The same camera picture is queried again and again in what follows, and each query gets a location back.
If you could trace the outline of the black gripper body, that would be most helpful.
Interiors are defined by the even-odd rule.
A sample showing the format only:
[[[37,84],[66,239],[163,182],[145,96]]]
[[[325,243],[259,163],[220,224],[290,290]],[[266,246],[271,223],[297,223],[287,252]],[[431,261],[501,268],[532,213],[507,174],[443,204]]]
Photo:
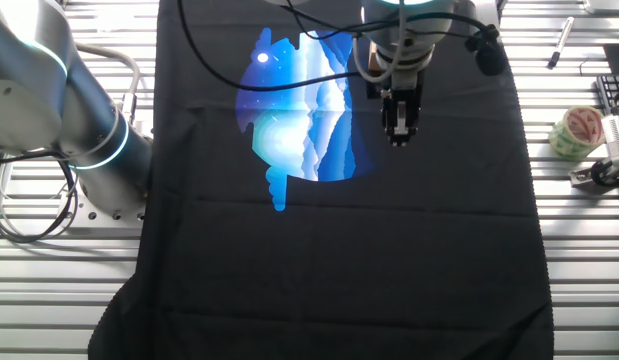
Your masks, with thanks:
[[[383,116],[393,120],[399,115],[398,105],[400,103],[405,105],[407,119],[418,119],[421,112],[422,93],[422,72],[417,72],[415,80],[409,80],[402,87],[395,85],[392,77],[379,83],[367,83],[367,98],[379,100],[382,105]]]

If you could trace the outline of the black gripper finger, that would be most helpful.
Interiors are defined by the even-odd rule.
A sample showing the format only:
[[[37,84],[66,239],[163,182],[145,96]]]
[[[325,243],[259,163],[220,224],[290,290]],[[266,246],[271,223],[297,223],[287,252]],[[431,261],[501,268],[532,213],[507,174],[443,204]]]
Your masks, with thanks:
[[[393,101],[393,111],[394,135],[390,144],[394,147],[403,147],[417,133],[418,107],[407,101]]]
[[[385,134],[390,142],[393,142],[394,135],[394,111],[393,101],[390,99],[384,99],[382,101],[382,124]]]

